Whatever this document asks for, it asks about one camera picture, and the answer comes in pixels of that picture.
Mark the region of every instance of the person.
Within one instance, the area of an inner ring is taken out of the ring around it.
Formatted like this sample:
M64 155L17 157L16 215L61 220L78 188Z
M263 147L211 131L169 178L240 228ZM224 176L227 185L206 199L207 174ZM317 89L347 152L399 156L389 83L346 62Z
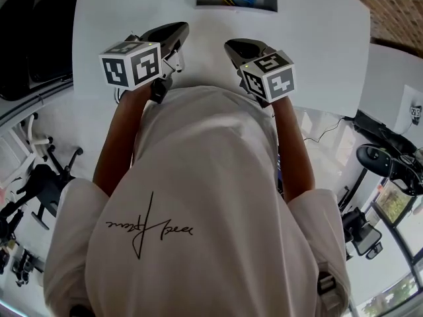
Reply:
M146 107L150 94L123 95L93 182L62 193L44 274L53 314L342 315L340 213L315 189L289 98L272 119L217 87Z

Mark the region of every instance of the brick wall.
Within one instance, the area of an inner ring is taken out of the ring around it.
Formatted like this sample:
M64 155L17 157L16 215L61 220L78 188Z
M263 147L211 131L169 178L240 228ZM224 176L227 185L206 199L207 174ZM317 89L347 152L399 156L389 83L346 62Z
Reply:
M360 1L371 11L373 38L400 44L423 57L423 0Z

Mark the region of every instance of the white box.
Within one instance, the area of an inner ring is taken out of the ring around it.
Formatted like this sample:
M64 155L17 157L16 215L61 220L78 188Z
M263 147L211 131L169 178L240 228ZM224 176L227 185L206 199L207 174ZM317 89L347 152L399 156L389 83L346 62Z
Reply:
M240 68L248 90L269 103L295 92L297 88L295 66L282 50Z
M121 41L100 55L106 83L134 90L161 77L161 51L158 42Z

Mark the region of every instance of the white t-shirt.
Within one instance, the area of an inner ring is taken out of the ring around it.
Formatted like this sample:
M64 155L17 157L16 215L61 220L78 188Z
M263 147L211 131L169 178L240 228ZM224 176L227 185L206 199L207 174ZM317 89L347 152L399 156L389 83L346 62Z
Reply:
M82 179L63 192L47 306L63 317L78 304L97 317L340 316L350 284L335 196L313 190L288 207L277 156L254 102L216 87L170 91L146 109L110 198ZM322 303L319 269L335 276L338 300Z

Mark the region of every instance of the white table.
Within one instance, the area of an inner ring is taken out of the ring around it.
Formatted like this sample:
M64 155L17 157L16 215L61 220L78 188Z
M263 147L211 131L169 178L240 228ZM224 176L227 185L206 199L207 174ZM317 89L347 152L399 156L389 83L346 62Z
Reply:
M186 69L174 87L239 88L223 44L231 38L262 40L284 50L297 69L294 105L354 116L369 51L370 17L358 0L278 0L278 13L195 9L195 0L78 0L73 31L75 92L109 98L98 54L132 32L186 21Z

